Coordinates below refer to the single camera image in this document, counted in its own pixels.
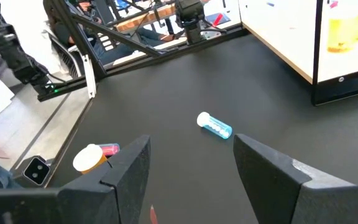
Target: chair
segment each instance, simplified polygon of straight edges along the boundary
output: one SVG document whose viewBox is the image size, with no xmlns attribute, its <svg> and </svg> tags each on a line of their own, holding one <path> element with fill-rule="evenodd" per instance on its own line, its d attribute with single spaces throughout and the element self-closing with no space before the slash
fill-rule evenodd
<svg viewBox="0 0 358 224">
<path fill-rule="evenodd" d="M 44 32 L 49 35 L 53 47 L 68 67 L 70 76 L 72 78 L 77 78 L 85 75 L 84 65 L 78 47 L 74 45 L 67 49 L 62 43 L 60 43 L 56 35 L 50 29 L 45 29 Z"/>
</svg>

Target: table leg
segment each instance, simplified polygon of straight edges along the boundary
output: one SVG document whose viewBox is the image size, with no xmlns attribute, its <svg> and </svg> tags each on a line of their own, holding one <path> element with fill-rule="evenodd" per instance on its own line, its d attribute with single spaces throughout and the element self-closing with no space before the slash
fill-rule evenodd
<svg viewBox="0 0 358 224">
<path fill-rule="evenodd" d="M 139 43 L 141 43 L 142 37 L 139 35 L 138 32 L 136 32 L 136 38 L 134 38 L 134 41 L 138 41 Z"/>
<path fill-rule="evenodd" d="M 152 26 L 152 31 L 156 32 L 154 24 L 150 24 Z"/>
<path fill-rule="evenodd" d="M 114 0 L 108 0 L 109 5 L 111 6 L 112 13 L 115 15 L 116 20 L 122 19 L 119 15 L 116 2 Z"/>
<path fill-rule="evenodd" d="M 174 34 L 173 32 L 173 27 L 172 27 L 172 23 L 171 23 L 171 20 L 168 18 L 168 19 L 165 19 L 165 24 L 167 25 L 167 29 L 168 29 L 168 33 L 169 34 Z"/>
</svg>

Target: gray floor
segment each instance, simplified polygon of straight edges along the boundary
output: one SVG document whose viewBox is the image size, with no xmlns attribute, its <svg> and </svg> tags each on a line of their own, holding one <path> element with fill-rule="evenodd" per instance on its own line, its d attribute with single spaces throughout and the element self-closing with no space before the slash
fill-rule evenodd
<svg viewBox="0 0 358 224">
<path fill-rule="evenodd" d="M 10 157 L 0 165 L 15 169 L 35 155 L 53 159 L 87 101 L 84 88 L 40 103 L 34 89 L 25 86 L 0 113 L 0 147 Z"/>
<path fill-rule="evenodd" d="M 257 223 L 233 137 L 201 129 L 196 118 L 202 111 L 234 133 L 358 184 L 358 96 L 314 107 L 305 85 L 252 35 L 105 78 L 50 186 L 80 176 L 72 162 L 87 144 L 116 142 L 125 151 L 148 134 L 150 170 L 139 223 L 150 223 L 151 205 L 160 223 Z"/>
</svg>

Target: metal frame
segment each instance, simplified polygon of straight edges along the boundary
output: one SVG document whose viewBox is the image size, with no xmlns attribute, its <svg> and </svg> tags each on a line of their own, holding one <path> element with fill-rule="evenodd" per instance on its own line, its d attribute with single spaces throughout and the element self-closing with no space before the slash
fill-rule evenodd
<svg viewBox="0 0 358 224">
<path fill-rule="evenodd" d="M 78 76 L 80 76 L 80 77 L 83 76 L 84 74 L 82 74 L 81 69 L 80 69 L 80 66 L 78 65 L 78 62 L 76 61 L 76 59 L 74 58 L 74 56 L 71 54 L 71 52 L 69 52 L 69 51 L 66 49 L 66 47 L 63 46 L 63 44 L 60 43 L 60 41 L 57 39 L 57 37 L 55 37 L 54 34 L 51 34 L 51 33 L 50 33 L 49 31 L 47 31 L 47 30 L 45 30 L 45 31 L 46 31 L 46 32 L 48 33 L 48 35 L 50 36 L 50 39 L 51 39 L 55 44 L 57 44 L 57 45 L 60 47 L 60 49 L 61 49 L 62 51 L 64 51 L 64 52 L 71 58 L 71 60 L 73 61 L 74 66 L 75 66 L 75 70 L 76 70 Z"/>
<path fill-rule="evenodd" d="M 62 0 L 50 0 L 53 8 L 56 13 L 60 16 L 62 22 L 68 28 L 72 34 L 72 38 L 75 44 L 78 47 L 78 50 L 82 55 L 89 55 L 90 60 L 92 61 L 92 66 L 94 69 L 95 80 L 99 81 L 102 77 L 106 75 L 106 71 L 103 68 L 103 64 L 100 62 L 99 58 L 96 56 L 91 43 L 88 41 L 88 38 L 85 36 L 85 33 L 80 29 L 77 22 L 71 18 L 71 12 L 68 9 L 66 2 Z"/>
<path fill-rule="evenodd" d="M 311 103 L 315 106 L 358 95 L 358 72 L 342 75 L 322 82 L 318 81 L 321 21 L 324 4 L 329 4 L 329 1 L 317 0 L 316 27 L 314 31 L 313 81 L 311 91 Z"/>
<path fill-rule="evenodd" d="M 100 17 L 103 24 L 113 22 L 116 20 L 115 16 L 111 13 L 107 0 L 93 0 L 96 5 L 96 15 Z"/>
<path fill-rule="evenodd" d="M 106 3 L 110 5 L 112 13 L 116 17 L 116 20 L 121 20 L 122 17 L 119 15 L 119 11 L 117 9 L 116 2 L 114 0 L 107 0 Z"/>
<path fill-rule="evenodd" d="M 162 53 L 156 51 L 153 47 L 138 43 L 138 42 L 122 35 L 120 32 L 108 29 L 107 27 L 102 26 L 102 25 L 95 23 L 93 21 L 89 21 L 87 18 L 85 18 L 83 16 L 80 16 L 80 15 L 77 15 L 74 13 L 70 13 L 70 14 L 71 14 L 71 17 L 75 20 L 75 22 L 79 22 L 80 24 L 83 24 L 86 27 L 92 28 L 92 30 L 94 30 L 95 32 L 102 33 L 102 34 L 108 36 L 109 38 L 120 41 L 121 43 L 124 43 L 124 44 L 132 47 L 133 49 L 140 50 L 141 52 L 144 52 L 150 56 L 159 56 L 162 54 Z"/>
<path fill-rule="evenodd" d="M 171 60 L 176 57 L 180 57 L 182 55 L 196 52 L 201 49 L 204 49 L 206 47 L 214 46 L 216 44 L 219 44 L 221 42 L 240 37 L 243 35 L 249 34 L 249 31 L 244 29 L 241 23 L 238 23 L 237 25 L 234 25 L 232 27 L 228 27 L 227 34 L 221 35 L 219 37 L 205 40 L 200 43 L 194 44 L 194 45 L 186 45 L 186 43 L 183 43 L 179 46 L 174 47 L 174 50 L 169 50 L 168 52 L 165 52 L 164 54 L 160 54 L 157 57 L 151 57 L 149 55 L 144 55 L 138 58 L 135 58 L 131 61 L 120 63 L 119 65 L 115 65 L 111 68 L 103 69 L 103 77 L 100 79 L 110 77 L 113 75 L 118 75 L 124 72 L 129 72 L 131 70 L 143 68 L 150 65 L 155 65 L 158 63 L 165 62 L 167 60 Z M 45 101 L 49 100 L 51 98 L 64 95 L 66 93 L 69 93 L 71 91 L 79 90 L 80 88 L 86 87 L 86 80 L 85 77 L 79 77 L 74 80 L 70 80 L 67 82 L 66 86 L 63 86 L 59 88 L 56 92 L 49 93 L 46 95 L 38 96 L 39 101 Z"/>
</svg>

